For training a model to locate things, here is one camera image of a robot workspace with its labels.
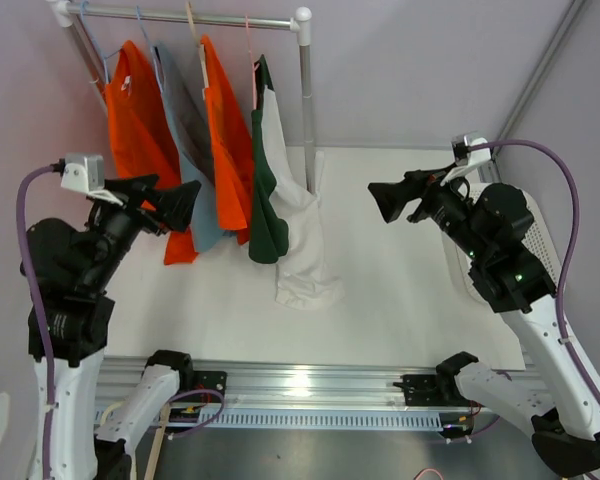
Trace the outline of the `green white t shirt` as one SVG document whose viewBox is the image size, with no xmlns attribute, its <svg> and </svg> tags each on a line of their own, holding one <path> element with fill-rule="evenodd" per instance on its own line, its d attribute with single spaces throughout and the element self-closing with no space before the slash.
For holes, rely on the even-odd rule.
<svg viewBox="0 0 600 480">
<path fill-rule="evenodd" d="M 254 161 L 249 258 L 275 267 L 275 301 L 321 310 L 344 297 L 326 262 L 318 199 L 294 178 L 276 91 L 265 56 L 254 63 L 251 112 Z"/>
</svg>

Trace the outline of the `grey blue t shirt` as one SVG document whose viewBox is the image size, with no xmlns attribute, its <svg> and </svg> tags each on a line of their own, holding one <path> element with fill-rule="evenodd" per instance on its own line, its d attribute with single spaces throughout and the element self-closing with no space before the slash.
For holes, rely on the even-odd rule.
<svg viewBox="0 0 600 480">
<path fill-rule="evenodd" d="M 154 45 L 152 55 L 167 124 L 178 152 L 181 181 L 200 183 L 190 225 L 193 246 L 204 253 L 225 235 L 218 221 L 209 127 L 167 47 Z"/>
</svg>

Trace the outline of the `wooden hanger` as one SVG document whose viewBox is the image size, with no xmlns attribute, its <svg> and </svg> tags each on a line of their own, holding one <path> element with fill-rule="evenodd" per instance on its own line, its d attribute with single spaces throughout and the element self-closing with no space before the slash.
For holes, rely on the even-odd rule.
<svg viewBox="0 0 600 480">
<path fill-rule="evenodd" d="M 198 35 L 197 30 L 196 30 L 195 20 L 194 20 L 194 12 L 193 12 L 193 7 L 192 7 L 191 2 L 187 1 L 185 4 L 185 7 L 186 7 L 186 15 L 187 15 L 189 29 L 190 29 L 191 35 L 193 37 L 193 41 L 195 44 L 195 51 L 196 51 L 198 61 L 200 64 L 200 70 L 201 70 L 202 79 L 203 79 L 203 89 L 206 90 L 209 87 L 209 79 L 208 79 L 208 73 L 207 73 L 207 67 L 206 67 L 205 48 L 204 48 L 204 45 L 201 43 L 201 37 Z"/>
</svg>

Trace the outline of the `pink wire hanger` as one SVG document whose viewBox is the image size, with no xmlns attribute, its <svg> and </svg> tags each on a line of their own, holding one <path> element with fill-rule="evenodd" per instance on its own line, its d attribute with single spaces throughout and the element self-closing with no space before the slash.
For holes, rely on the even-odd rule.
<svg viewBox="0 0 600 480">
<path fill-rule="evenodd" d="M 245 24 L 245 32 L 247 39 L 247 48 L 248 55 L 250 61 L 250 70 L 251 70 L 251 99 L 252 99 L 252 110 L 257 109 L 257 85 L 256 85 L 256 69 L 257 65 L 253 55 L 252 43 L 251 43 L 251 30 L 250 30 L 250 21 L 248 15 L 244 16 L 244 24 Z"/>
</svg>

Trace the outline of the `light blue wire hanger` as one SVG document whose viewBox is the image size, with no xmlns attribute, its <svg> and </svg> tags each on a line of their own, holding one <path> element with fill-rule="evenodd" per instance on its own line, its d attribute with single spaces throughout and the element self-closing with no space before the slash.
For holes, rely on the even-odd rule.
<svg viewBox="0 0 600 480">
<path fill-rule="evenodd" d="M 154 76 L 156 79 L 156 83 L 158 85 L 158 89 L 160 91 L 160 94 L 163 94 L 163 92 L 164 92 L 164 77 L 163 77 L 162 65 L 161 65 L 161 62 L 159 59 L 159 55 L 158 55 L 156 46 L 151 41 L 150 36 L 148 35 L 148 32 L 145 28 L 141 9 L 139 6 L 135 7 L 135 15 L 136 15 L 136 20 L 138 22 L 140 30 L 142 32 L 144 42 L 145 42 L 148 52 L 149 52 L 149 57 L 150 57 L 150 61 L 151 61 L 152 67 L 153 67 L 153 73 L 154 73 Z"/>
</svg>

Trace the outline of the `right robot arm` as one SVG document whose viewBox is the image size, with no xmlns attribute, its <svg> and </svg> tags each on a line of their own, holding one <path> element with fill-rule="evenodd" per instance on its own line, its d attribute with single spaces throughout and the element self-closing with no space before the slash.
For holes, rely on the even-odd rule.
<svg viewBox="0 0 600 480">
<path fill-rule="evenodd" d="M 450 405 L 476 402 L 514 425 L 557 475 L 600 469 L 600 378 L 585 360 L 573 359 L 583 350 L 558 317 L 558 289 L 523 243 L 534 223 L 523 192 L 496 183 L 472 200 L 460 191 L 466 180 L 445 181 L 445 174 L 411 171 L 368 190 L 387 223 L 417 202 L 408 221 L 432 220 L 468 257 L 475 290 L 520 340 L 549 396 L 540 399 L 468 352 L 437 365 L 436 395 Z"/>
</svg>

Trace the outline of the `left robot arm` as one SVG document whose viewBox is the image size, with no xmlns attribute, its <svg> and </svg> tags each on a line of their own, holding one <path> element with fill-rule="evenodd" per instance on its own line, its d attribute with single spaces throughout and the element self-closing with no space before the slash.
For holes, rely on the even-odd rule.
<svg viewBox="0 0 600 480">
<path fill-rule="evenodd" d="M 83 230 L 57 218 L 25 220 L 29 184 L 16 200 L 20 271 L 33 303 L 28 353 L 38 382 L 39 410 L 32 479 L 123 479 L 131 467 L 131 438 L 115 428 L 93 430 L 97 377 L 104 359 L 114 301 L 106 287 L 138 235 L 182 233 L 201 184 L 160 189 L 155 174 L 106 180 Z"/>
</svg>

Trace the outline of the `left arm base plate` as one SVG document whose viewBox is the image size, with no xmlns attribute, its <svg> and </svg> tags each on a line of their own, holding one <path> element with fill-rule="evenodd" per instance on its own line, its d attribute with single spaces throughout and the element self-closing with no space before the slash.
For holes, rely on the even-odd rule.
<svg viewBox="0 0 600 480">
<path fill-rule="evenodd" d="M 220 370 L 197 370 L 193 376 L 186 381 L 180 389 L 180 393 L 190 392 L 194 390 L 213 390 L 220 394 L 224 394 L 226 390 L 228 374 L 226 371 Z M 180 402 L 191 402 L 198 404 L 219 404 L 220 399 L 210 393 L 189 394 Z"/>
</svg>

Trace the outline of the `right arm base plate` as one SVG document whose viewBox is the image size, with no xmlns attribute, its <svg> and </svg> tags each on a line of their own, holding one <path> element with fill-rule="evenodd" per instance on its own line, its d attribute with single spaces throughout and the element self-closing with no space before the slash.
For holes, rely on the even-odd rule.
<svg viewBox="0 0 600 480">
<path fill-rule="evenodd" d="M 402 392 L 410 407 L 451 406 L 453 401 L 443 392 L 437 377 L 432 374 L 404 374 L 392 383 Z"/>
</svg>

